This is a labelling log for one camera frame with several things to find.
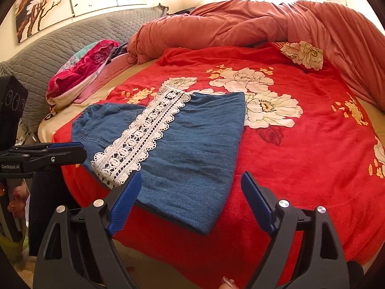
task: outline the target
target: denim garment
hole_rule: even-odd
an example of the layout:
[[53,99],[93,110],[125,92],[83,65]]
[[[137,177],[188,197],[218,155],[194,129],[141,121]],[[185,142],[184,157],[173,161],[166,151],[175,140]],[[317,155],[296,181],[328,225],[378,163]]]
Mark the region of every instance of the denim garment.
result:
[[[87,151],[84,166],[119,138],[145,107],[94,104],[72,125],[72,140]],[[231,189],[245,104],[243,92],[194,93],[141,162],[142,190],[137,203],[199,233],[214,226]]]

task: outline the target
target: black clamp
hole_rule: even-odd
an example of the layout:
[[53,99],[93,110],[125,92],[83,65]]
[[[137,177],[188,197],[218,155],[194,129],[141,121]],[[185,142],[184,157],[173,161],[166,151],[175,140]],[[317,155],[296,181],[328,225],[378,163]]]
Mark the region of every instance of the black clamp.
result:
[[141,183],[140,173],[133,172],[86,208],[58,206],[39,249],[33,287],[137,289],[111,238],[123,229]]
[[87,158],[81,143],[41,143],[16,145],[0,151],[0,181],[4,190],[0,194],[0,218],[6,237],[13,242],[22,240],[23,234],[12,214],[8,212],[9,193],[7,179],[32,178],[33,172],[49,168],[80,164]]
[[[259,226],[272,237],[247,289],[350,288],[348,265],[326,208],[302,210],[286,200],[278,201],[249,172],[242,175],[241,187]],[[294,234],[301,230],[303,239],[293,276],[277,287]]]

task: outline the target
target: crochet lace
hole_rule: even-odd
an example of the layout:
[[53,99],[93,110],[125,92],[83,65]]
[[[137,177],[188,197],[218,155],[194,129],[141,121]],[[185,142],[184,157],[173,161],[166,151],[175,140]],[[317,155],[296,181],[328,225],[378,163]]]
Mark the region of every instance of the crochet lace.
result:
[[91,162],[99,179],[109,188],[124,184],[133,170],[140,170],[140,162],[155,149],[155,140],[163,137],[174,114],[190,101],[190,94],[169,86],[159,89],[156,97],[130,124],[122,136],[104,152],[96,153]]

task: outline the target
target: floral blanket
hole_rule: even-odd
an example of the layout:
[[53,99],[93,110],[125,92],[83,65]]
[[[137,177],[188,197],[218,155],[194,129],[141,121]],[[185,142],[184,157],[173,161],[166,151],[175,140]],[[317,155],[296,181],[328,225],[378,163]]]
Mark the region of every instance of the floral blanket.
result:
[[[209,235],[135,206],[116,239],[171,264],[203,289],[217,288],[223,275],[243,288],[270,241],[241,191],[241,175],[250,171],[279,199],[309,210],[324,206],[347,260],[365,263],[377,252],[385,239],[384,148],[323,51],[302,41],[258,49],[172,48],[112,90],[107,101],[147,105],[163,84],[206,94],[245,93],[232,189]],[[54,141],[71,141],[71,125],[59,129]],[[64,166],[63,174],[82,206],[108,193],[82,166]],[[294,269],[300,238],[295,238],[282,281]]]
[[157,59],[168,48],[296,40],[322,49],[357,97],[385,111],[385,37],[361,13],[334,2],[231,0],[200,6],[190,15],[158,18],[130,39],[128,63]]

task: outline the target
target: person's finger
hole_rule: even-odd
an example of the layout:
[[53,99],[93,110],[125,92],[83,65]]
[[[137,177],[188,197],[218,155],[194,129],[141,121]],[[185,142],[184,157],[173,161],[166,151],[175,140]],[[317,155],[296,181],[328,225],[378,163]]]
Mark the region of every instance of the person's finger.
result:
[[5,186],[0,183],[0,197],[6,194]]
[[26,212],[24,210],[22,210],[19,212],[13,212],[12,215],[14,218],[22,218],[26,215]]
[[28,189],[24,181],[21,182],[20,186],[13,189],[13,197],[15,200],[22,200],[25,202],[29,196]]
[[222,285],[219,287],[219,289],[239,289],[239,288],[234,283],[234,280],[228,279],[227,277],[223,276]]
[[22,200],[12,200],[9,202],[8,211],[12,213],[23,211],[26,204]]

